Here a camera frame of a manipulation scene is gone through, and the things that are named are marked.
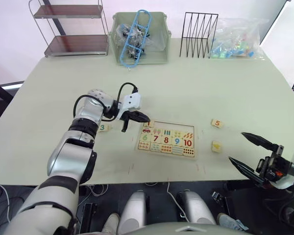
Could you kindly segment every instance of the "white wall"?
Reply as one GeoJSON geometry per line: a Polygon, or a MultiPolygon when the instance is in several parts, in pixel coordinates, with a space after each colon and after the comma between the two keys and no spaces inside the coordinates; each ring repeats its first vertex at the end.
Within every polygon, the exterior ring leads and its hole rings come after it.
{"type": "Polygon", "coordinates": [[[287,3],[264,40],[262,49],[292,86],[294,84],[294,0],[287,3]]]}
{"type": "MultiPolygon", "coordinates": [[[[51,3],[87,3],[95,0],[50,0],[51,3]]],[[[120,11],[163,11],[167,14],[173,37],[181,37],[185,11],[219,13],[220,17],[267,18],[273,21],[284,0],[104,0],[103,5],[112,26],[112,16],[120,11]]],[[[33,20],[28,0],[0,0],[0,84],[27,78],[47,48],[33,20]]],[[[52,39],[46,20],[38,20],[48,41],[52,39]]],[[[67,34],[86,32],[100,20],[61,20],[67,34]]]]}

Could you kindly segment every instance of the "puzzle picture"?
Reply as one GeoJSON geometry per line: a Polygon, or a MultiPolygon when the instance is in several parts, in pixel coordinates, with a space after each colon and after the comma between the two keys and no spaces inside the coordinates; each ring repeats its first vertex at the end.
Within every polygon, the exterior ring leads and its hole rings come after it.
{"type": "Polygon", "coordinates": [[[143,124],[137,149],[158,155],[194,159],[194,139],[194,126],[153,120],[143,124]]]}

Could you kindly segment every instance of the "metal shelf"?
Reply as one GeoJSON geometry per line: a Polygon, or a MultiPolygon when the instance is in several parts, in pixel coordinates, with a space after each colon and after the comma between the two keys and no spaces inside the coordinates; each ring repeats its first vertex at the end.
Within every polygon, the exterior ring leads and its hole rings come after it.
{"type": "Polygon", "coordinates": [[[101,18],[102,5],[41,5],[36,19],[101,18]]]}
{"type": "Polygon", "coordinates": [[[98,55],[108,53],[108,35],[55,36],[45,56],[98,55]]]}

